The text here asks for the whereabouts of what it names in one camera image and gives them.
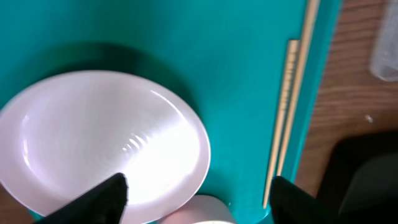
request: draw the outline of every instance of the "tray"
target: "tray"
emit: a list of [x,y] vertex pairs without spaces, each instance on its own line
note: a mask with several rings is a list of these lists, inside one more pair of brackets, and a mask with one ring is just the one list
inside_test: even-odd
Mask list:
[[[306,1],[6,1],[0,3],[0,107],[58,73],[105,69],[181,96],[208,131],[212,162],[200,189],[238,223],[262,209],[280,81]],[[340,1],[322,0],[283,176],[291,181],[307,133]]]

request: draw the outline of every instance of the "wooden table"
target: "wooden table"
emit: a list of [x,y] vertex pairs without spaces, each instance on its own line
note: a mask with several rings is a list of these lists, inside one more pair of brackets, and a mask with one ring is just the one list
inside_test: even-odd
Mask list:
[[318,92],[296,185],[316,196],[333,146],[347,136],[398,128],[398,82],[369,72],[386,0],[346,0]]

